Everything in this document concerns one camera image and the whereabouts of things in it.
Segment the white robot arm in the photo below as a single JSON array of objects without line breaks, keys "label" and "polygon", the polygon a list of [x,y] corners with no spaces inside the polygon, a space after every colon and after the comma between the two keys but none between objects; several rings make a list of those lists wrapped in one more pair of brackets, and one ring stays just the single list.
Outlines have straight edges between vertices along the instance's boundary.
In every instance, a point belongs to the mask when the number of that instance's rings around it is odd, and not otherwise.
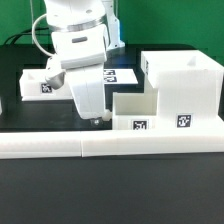
[{"label": "white robot arm", "polygon": [[68,85],[83,119],[110,118],[106,108],[104,63],[107,53],[125,46],[114,0],[44,0],[55,54],[54,88]]}]

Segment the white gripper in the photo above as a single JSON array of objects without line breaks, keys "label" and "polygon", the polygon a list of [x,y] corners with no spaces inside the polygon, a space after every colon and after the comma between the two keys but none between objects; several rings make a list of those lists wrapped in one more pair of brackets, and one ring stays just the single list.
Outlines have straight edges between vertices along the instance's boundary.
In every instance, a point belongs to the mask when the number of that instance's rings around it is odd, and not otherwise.
[{"label": "white gripper", "polygon": [[93,126],[100,126],[106,111],[103,78],[104,66],[97,64],[66,71],[66,79],[78,114],[82,119],[92,119]]}]

